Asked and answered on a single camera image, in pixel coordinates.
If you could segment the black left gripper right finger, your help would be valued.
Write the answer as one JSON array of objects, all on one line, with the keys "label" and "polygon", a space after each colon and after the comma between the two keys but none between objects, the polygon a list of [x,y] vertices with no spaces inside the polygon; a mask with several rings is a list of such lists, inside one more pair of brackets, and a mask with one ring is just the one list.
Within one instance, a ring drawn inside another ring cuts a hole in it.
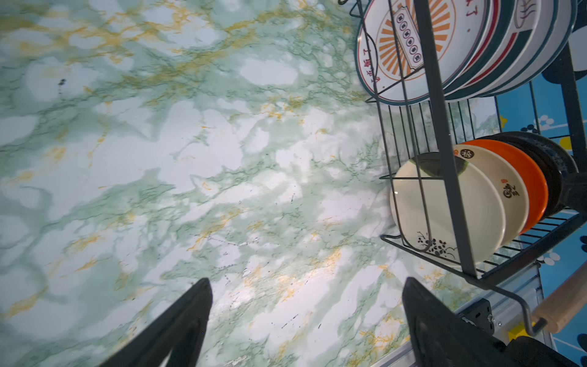
[{"label": "black left gripper right finger", "polygon": [[411,345],[418,366],[508,366],[495,338],[458,318],[419,281],[402,292]]}]

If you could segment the cream plate with floral print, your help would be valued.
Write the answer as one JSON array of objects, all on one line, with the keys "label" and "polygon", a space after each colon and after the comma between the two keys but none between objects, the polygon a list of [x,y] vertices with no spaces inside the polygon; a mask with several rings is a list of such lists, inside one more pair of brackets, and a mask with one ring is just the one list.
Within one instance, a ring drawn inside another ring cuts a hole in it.
[{"label": "cream plate with floral print", "polygon": [[[466,216],[456,224],[459,229],[468,229],[472,259],[479,264],[496,252],[504,239],[504,206],[493,183],[477,167],[459,157],[455,164]],[[460,254],[440,154],[412,158],[401,166],[393,182],[390,207],[404,242],[427,258],[457,268]]]}]

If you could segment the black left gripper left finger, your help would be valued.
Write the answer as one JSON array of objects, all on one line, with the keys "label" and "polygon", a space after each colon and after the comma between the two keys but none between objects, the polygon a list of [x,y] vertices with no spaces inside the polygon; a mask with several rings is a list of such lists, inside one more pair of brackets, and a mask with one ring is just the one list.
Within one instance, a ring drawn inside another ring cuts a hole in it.
[{"label": "black left gripper left finger", "polygon": [[197,365],[211,308],[211,284],[202,278],[102,365]]}]

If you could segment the cream plate with black stamp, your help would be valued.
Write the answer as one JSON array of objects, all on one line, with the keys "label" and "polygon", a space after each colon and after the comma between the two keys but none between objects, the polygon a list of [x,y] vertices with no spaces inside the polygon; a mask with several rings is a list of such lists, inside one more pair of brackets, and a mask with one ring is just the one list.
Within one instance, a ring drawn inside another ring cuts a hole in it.
[{"label": "cream plate with black stamp", "polygon": [[530,211],[525,183],[516,169],[501,155],[476,145],[454,146],[455,156],[476,166],[492,182],[504,206],[505,231],[501,245],[505,246],[524,229]]}]

